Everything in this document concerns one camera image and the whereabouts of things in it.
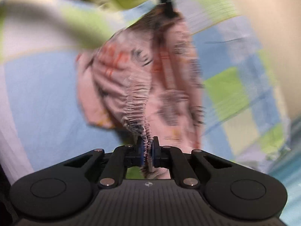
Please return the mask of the pink patterned garment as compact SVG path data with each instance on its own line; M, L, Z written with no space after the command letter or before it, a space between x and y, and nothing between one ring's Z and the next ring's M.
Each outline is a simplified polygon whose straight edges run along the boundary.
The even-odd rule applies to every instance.
M79 104L89 124L141 137L141 171L169 179L152 164L151 145L188 153L201 147L204 108L198 56L184 17L160 4L100 48L77 57Z

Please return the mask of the light blue curtain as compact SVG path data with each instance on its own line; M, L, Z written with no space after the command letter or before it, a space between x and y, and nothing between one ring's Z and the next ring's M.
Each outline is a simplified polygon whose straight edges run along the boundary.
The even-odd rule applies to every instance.
M282 182L288 193L281 220L286 225L300 225L300 118L291 125L290 151L277 162L270 175Z

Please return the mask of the checkered blue green bedsheet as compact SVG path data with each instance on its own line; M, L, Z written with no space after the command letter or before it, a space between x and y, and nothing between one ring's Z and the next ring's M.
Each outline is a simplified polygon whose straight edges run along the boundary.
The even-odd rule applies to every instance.
M172 0L198 56L200 150L262 173L287 148L289 121L267 56L229 0ZM160 0L1 0L1 166L10 183L95 148L135 143L89 124L77 57L100 48Z

